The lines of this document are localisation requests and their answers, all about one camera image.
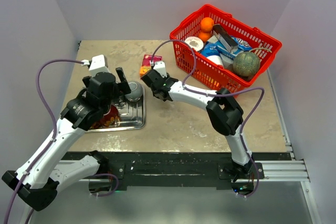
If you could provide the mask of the green netted melon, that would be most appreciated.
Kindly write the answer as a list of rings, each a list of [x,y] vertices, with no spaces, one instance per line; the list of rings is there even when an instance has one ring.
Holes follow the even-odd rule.
[[[255,51],[266,51],[272,53],[270,49],[258,47],[249,51],[239,53],[233,60],[233,73],[240,77],[253,77],[260,68],[260,59]]]

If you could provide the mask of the blue Harry's box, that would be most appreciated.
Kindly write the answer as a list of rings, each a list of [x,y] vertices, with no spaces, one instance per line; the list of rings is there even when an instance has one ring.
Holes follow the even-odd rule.
[[[237,48],[233,52],[228,52],[223,46],[216,45],[216,49],[219,52],[224,68],[228,68],[233,64],[234,59],[240,53],[240,49]]]

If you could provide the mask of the Scrub Mommy sponge pack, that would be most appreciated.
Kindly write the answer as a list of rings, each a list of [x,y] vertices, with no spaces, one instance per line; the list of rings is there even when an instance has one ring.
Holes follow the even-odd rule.
[[[154,62],[161,61],[163,59],[162,56],[157,56],[155,55],[153,58]],[[142,64],[140,67],[139,75],[140,77],[143,77],[148,71],[151,70],[151,60],[152,60],[152,55],[144,55]]]

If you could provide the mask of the dark long carton box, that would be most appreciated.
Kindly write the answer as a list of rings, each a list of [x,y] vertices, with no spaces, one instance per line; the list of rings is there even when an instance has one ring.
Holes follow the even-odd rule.
[[[233,40],[220,24],[215,24],[213,26],[213,35],[222,43],[228,52],[232,53],[238,49],[238,43]]]

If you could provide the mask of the red floral mug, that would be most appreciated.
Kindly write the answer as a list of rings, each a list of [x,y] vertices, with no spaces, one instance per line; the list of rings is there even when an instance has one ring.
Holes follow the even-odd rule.
[[[120,121],[120,113],[118,109],[111,105],[109,111],[103,115],[103,117],[95,122],[91,127],[90,130],[102,129],[102,128],[109,128]]]

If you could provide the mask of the blue plastic snack bag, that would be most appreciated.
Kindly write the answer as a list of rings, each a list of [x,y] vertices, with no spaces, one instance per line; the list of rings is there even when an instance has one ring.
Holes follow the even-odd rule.
[[[217,45],[215,43],[206,42],[203,50],[200,52],[201,55],[208,58],[211,56],[220,56],[219,51],[217,50]]]

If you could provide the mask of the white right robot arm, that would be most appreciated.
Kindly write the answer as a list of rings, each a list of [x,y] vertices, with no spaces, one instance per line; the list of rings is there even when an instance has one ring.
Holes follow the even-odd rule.
[[[225,136],[230,147],[234,179],[246,178],[253,168],[255,178],[260,178],[252,151],[244,137],[244,112],[234,94],[225,88],[218,91],[196,88],[169,74],[162,75],[155,69],[149,70],[141,80],[151,89],[153,96],[162,101],[184,102],[205,110],[214,130]]]

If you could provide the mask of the lower orange fruit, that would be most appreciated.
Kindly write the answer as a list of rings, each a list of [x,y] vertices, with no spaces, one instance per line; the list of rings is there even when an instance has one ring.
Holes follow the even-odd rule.
[[[210,32],[206,33],[203,31],[200,31],[198,33],[198,38],[202,41],[202,42],[207,42],[210,38],[211,38],[212,34]]]

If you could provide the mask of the steel drying tray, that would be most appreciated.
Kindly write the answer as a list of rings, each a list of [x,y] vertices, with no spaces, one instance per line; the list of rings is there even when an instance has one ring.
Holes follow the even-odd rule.
[[[143,90],[142,97],[136,102],[130,102],[125,97],[121,97],[119,102],[115,104],[119,112],[119,118],[111,122],[110,126],[92,127],[88,133],[111,132],[125,130],[139,130],[145,126],[146,109],[145,109],[145,88],[140,85]]]

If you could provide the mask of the orange fruit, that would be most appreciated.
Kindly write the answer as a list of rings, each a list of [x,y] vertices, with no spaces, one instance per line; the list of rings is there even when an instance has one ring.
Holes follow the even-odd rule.
[[[205,17],[200,22],[200,29],[202,32],[210,33],[214,26],[214,20],[210,17]]]
[[[210,32],[206,33],[203,31],[200,31],[198,33],[198,38],[202,41],[202,42],[207,42],[210,38],[211,38],[212,34]]]

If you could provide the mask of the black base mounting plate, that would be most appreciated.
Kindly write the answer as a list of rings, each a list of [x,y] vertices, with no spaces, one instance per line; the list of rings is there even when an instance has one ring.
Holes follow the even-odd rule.
[[[92,191],[116,186],[130,187],[213,187],[249,193],[263,179],[261,163],[235,165],[230,153],[99,152],[88,153],[102,164],[100,174],[113,174],[108,182],[89,183]]]

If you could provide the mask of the light grey-blue upside-down mug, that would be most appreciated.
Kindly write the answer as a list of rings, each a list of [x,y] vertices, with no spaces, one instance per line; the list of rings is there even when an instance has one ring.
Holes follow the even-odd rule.
[[[128,83],[131,92],[129,94],[126,94],[125,97],[130,102],[137,102],[139,101],[143,96],[143,88],[140,83],[136,81],[131,81]]]

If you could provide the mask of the blue M&M's bag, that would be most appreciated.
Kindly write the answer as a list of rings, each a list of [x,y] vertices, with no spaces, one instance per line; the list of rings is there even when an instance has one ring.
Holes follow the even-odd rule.
[[[247,41],[245,41],[241,38],[238,38],[238,37],[232,37],[232,39],[238,44],[238,48],[240,50],[243,50],[243,51],[252,50],[252,47],[250,46],[250,44]]]

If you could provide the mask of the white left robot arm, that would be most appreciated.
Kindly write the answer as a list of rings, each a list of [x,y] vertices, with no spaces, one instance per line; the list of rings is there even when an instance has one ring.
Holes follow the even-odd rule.
[[[109,161],[98,151],[65,170],[56,167],[73,143],[103,118],[119,94],[115,76],[108,72],[84,77],[83,83],[86,87],[61,112],[56,130],[23,166],[2,176],[3,182],[35,211],[48,207],[71,184],[88,176],[103,178],[108,174]]]

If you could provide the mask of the upper orange fruit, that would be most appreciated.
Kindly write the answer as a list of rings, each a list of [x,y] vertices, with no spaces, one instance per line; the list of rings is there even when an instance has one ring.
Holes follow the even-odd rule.
[[[200,22],[200,29],[202,32],[210,33],[214,26],[214,20],[210,17],[205,17]]]

